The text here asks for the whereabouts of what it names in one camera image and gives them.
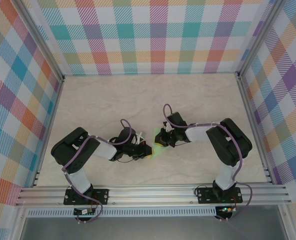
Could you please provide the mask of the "light green paper sheet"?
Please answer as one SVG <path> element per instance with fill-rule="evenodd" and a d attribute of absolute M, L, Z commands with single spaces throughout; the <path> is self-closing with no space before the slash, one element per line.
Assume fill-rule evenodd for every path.
<path fill-rule="evenodd" d="M 153 132 L 153 143 L 152 143 L 153 157 L 151 159 L 156 158 L 157 156 L 159 156 L 160 154 L 162 154 L 163 152 L 165 152 L 166 149 L 168 149 L 168 147 L 160 147 L 160 146 L 157 146 L 155 144 L 155 142 L 154 142 L 155 141 L 155 137 L 160 132 L 160 130 L 161 130 L 160 128 L 157 128 L 157 127 L 154 128 L 154 132 Z"/>

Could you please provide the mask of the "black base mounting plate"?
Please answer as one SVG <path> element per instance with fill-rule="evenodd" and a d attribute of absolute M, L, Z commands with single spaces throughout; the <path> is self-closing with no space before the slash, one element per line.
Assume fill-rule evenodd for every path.
<path fill-rule="evenodd" d="M 225 196 L 218 198 L 213 193 L 212 187 L 198 187 L 195 190 L 199 204 L 234 204 L 243 203 L 242 194 L 239 187 L 235 187 Z"/>
<path fill-rule="evenodd" d="M 109 190 L 90 188 L 84 192 L 84 195 L 101 202 L 102 205 L 106 205 L 108 202 Z M 79 195 L 72 188 L 68 188 L 65 192 L 63 204 L 67 206 L 91 205 L 92 200 Z"/>

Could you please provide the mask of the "grey metal panel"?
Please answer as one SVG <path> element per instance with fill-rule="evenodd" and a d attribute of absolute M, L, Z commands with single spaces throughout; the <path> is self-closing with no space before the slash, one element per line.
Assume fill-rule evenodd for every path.
<path fill-rule="evenodd" d="M 207 217 L 107 217 L 88 224 L 71 218 L 29 218 L 20 240 L 288 240 L 271 227 Z"/>

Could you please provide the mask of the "dark circuit board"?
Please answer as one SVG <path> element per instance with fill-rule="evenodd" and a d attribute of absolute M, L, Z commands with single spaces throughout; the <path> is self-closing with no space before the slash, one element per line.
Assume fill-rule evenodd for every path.
<path fill-rule="evenodd" d="M 93 216 L 95 213 L 94 208 L 74 208 L 73 215 L 75 216 Z"/>

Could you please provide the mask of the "long aluminium base rail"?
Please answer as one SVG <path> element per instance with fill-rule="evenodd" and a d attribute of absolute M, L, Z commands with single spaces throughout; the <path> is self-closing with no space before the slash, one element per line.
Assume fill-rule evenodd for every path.
<path fill-rule="evenodd" d="M 95 189 L 108 189 L 109 207 L 173 207 L 196 206 L 196 184 L 166 185 L 96 185 Z M 243 203 L 251 205 L 288 205 L 290 195 L 284 185 L 268 182 L 251 183 L 240 187 Z M 61 207 L 66 186 L 35 186 L 23 188 L 18 197 L 17 207 Z"/>

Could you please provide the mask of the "aluminium side rail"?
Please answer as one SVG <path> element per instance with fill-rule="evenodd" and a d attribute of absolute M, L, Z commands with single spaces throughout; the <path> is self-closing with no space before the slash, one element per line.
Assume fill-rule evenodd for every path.
<path fill-rule="evenodd" d="M 37 181 L 37 175 L 40 173 L 41 168 L 42 168 L 42 164 L 43 164 L 43 161 L 44 161 L 44 158 L 45 158 L 45 154 L 46 154 L 47 146 L 48 146 L 48 143 L 49 143 L 51 131 L 52 131 L 53 124 L 54 124 L 54 121 L 55 121 L 55 116 L 56 116 L 56 113 L 57 113 L 58 105 L 59 105 L 60 98 L 61 98 L 61 95 L 62 95 L 65 79 L 66 79 L 66 77 L 63 76 L 63 78 L 61 79 L 61 82 L 59 84 L 57 98 L 55 100 L 55 104 L 54 104 L 53 109 L 52 109 L 51 118 L 50 118 L 50 121 L 49 121 L 49 126 L 48 126 L 48 128 L 47 128 L 47 130 L 45 132 L 45 139 L 43 141 L 41 153 L 40 153 L 39 157 L 37 158 L 36 165 L 35 165 L 34 170 L 32 172 L 32 178 L 29 180 L 29 184 L 28 184 L 29 188 L 34 187 L 34 185 L 35 185 L 35 183 Z"/>
<path fill-rule="evenodd" d="M 271 169 L 270 162 L 268 161 L 266 151 L 264 149 L 264 144 L 262 139 L 260 138 L 259 129 L 257 126 L 256 118 L 254 113 L 252 112 L 250 99 L 247 95 L 247 92 L 245 90 L 244 84 L 242 82 L 242 78 L 238 75 L 238 73 L 235 73 L 235 78 L 237 82 L 237 86 L 239 88 L 241 98 L 245 107 L 245 111 L 248 117 L 248 121 L 250 123 L 251 131 L 254 137 L 254 141 L 258 150 L 258 154 L 262 163 L 263 170 L 266 175 L 267 182 L 270 184 L 276 184 L 276 179 L 274 177 L 273 171 Z"/>

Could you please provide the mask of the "aluminium frame post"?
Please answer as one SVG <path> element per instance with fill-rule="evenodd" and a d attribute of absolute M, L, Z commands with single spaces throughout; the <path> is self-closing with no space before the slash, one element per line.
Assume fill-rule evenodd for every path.
<path fill-rule="evenodd" d="M 235 77 L 238 82 L 250 67 L 286 2 L 287 0 L 262 0 L 239 54 L 240 61 L 235 68 Z"/>
<path fill-rule="evenodd" d="M 48 45 L 46 44 L 46 41 L 43 38 L 37 24 L 34 22 L 32 16 L 30 15 L 28 8 L 25 6 L 25 4 L 22 0 L 11 0 L 11 2 L 13 4 L 13 6 L 15 7 L 15 9 L 17 10 L 20 17 L 23 19 L 23 22 L 25 23 L 31 36 L 35 40 L 37 46 L 40 48 L 42 54 L 44 55 L 49 66 L 51 67 L 51 69 L 53 70 L 54 74 L 63 83 L 65 80 L 65 75 L 60 70 L 60 68 L 59 68 L 54 56 L 52 55 L 50 49 L 48 48 Z"/>

